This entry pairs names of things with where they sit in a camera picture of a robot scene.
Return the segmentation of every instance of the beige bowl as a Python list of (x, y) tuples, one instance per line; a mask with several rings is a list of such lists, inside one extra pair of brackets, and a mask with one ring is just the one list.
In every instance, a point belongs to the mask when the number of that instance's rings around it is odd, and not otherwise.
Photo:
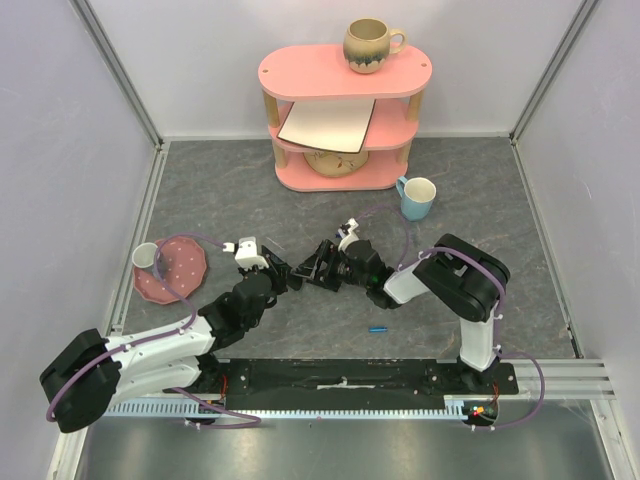
[(325, 177), (344, 177), (362, 167), (369, 159), (369, 152), (336, 153), (316, 150), (305, 152), (304, 158), (311, 168)]

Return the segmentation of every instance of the three-tier shelf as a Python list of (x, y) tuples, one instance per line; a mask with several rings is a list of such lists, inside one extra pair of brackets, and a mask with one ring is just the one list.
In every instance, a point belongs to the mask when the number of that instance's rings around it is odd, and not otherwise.
[[(342, 45), (298, 45), (269, 54), (260, 64), (258, 76), (280, 182), (299, 192), (379, 190), (395, 185), (396, 179), (407, 172), (431, 71), (429, 57), (412, 46), (389, 55), (380, 70), (368, 75), (349, 68)], [(278, 138), (293, 102), (362, 97), (376, 99), (362, 147), (369, 151), (369, 160), (349, 175), (320, 175), (303, 156), (303, 152), (314, 149)]]

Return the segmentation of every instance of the mug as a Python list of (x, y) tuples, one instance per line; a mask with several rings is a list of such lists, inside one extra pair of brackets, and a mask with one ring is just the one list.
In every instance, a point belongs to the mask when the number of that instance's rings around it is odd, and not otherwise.
[(404, 218), (415, 222), (427, 216), (436, 198), (436, 186), (431, 180), (422, 177), (407, 180), (400, 177), (396, 180), (396, 188), (402, 198), (400, 209)]
[[(391, 37), (402, 36), (398, 46), (391, 46)], [(354, 72), (373, 73), (382, 67), (389, 54), (399, 53), (407, 46), (404, 31), (387, 25), (375, 18), (361, 18), (347, 29), (342, 52)]]
[[(156, 256), (158, 246), (155, 243), (147, 242), (138, 245), (131, 254), (131, 262), (140, 270), (144, 270), (150, 273), (155, 278), (158, 278), (153, 272), (153, 260)], [(158, 258), (158, 273), (160, 277), (164, 278), (167, 273), (167, 262), (165, 261), (162, 253)]]

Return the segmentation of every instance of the beige mug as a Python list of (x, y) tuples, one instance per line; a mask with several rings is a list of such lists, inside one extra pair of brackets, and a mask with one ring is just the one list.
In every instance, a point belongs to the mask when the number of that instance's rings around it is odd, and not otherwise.
[[(391, 37), (402, 36), (397, 47), (391, 47)], [(379, 70), (389, 54), (399, 53), (407, 46), (404, 31), (375, 18), (361, 18), (347, 29), (342, 51), (354, 72), (373, 73)]]

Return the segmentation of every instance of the shelf tier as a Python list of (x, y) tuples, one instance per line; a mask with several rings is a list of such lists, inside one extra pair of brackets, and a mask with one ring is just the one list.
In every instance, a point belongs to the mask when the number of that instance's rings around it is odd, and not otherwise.
[(375, 73), (356, 73), (347, 64), (342, 45), (296, 45), (267, 55), (258, 77), (272, 97), (298, 100), (399, 98), (422, 90), (431, 78), (431, 61), (408, 45), (389, 55)]
[[(290, 152), (313, 152), (317, 148), (303, 147), (278, 138), (280, 128), (284, 125), (292, 105), (292, 103), (286, 103), (279, 108), (280, 126), (269, 127), (269, 134), (285, 150)], [(408, 105), (402, 100), (394, 98), (376, 100), (362, 149), (389, 150), (409, 143), (418, 131), (418, 122), (407, 120), (407, 109)]]
[(329, 192), (335, 190), (382, 190), (396, 184), (407, 173), (407, 164), (396, 158), (400, 150), (378, 150), (369, 154), (361, 168), (344, 177), (330, 178), (312, 169), (300, 152), (286, 152), (288, 164), (276, 167), (278, 180), (297, 192)]

